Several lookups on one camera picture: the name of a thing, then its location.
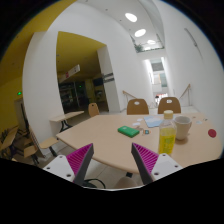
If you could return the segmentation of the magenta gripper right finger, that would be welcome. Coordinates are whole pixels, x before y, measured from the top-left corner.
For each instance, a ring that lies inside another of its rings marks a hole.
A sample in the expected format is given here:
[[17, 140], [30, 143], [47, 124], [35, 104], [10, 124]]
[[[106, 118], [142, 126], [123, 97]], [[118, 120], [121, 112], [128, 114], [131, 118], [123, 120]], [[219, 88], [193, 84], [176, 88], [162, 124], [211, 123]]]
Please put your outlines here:
[[132, 156], [144, 185], [152, 183], [182, 169], [168, 154], [157, 154], [137, 143], [132, 144]]

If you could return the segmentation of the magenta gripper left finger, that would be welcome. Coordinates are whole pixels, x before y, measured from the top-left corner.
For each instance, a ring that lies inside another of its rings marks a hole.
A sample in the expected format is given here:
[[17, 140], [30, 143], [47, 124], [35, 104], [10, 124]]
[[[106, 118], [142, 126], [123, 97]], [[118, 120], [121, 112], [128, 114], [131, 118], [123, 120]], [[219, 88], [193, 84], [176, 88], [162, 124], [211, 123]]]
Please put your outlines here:
[[44, 170], [81, 186], [93, 154], [93, 144], [88, 144], [67, 156], [57, 156]]

